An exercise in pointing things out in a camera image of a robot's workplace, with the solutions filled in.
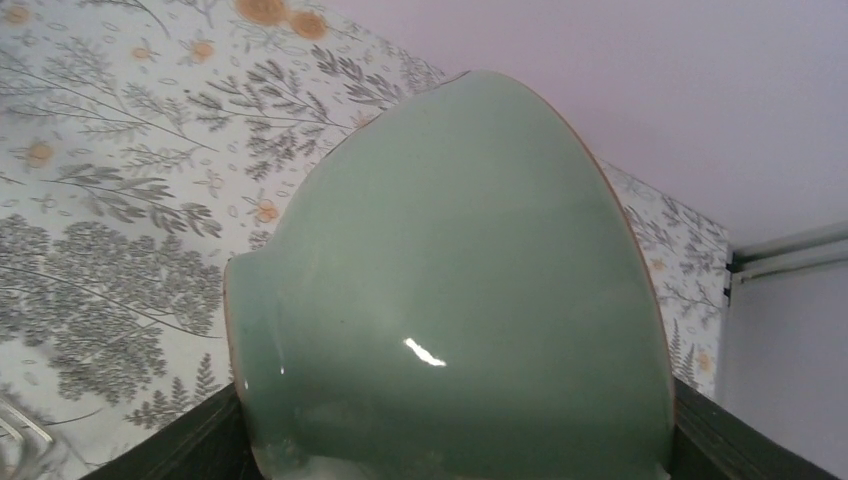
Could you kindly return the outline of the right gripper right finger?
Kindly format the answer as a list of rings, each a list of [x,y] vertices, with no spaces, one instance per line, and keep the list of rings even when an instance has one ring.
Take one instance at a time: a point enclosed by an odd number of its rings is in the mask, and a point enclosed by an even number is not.
[[[675,381],[672,480],[836,480],[683,381]]]

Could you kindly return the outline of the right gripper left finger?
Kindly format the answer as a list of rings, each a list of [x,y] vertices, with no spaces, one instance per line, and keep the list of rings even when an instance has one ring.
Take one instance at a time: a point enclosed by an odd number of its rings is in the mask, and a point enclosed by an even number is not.
[[[84,480],[260,480],[236,388],[200,405]]]

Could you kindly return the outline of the pale green bowl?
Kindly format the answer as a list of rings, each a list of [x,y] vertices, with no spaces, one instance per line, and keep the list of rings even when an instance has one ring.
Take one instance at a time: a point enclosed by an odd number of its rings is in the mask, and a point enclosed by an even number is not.
[[[538,94],[470,71],[379,114],[233,257],[234,385],[268,479],[667,479],[644,256]]]

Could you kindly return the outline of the wire dish rack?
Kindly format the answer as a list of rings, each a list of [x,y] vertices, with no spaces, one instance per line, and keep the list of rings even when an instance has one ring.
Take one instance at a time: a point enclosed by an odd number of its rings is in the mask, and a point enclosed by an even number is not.
[[[49,479],[60,441],[43,423],[1,395],[1,478]]]

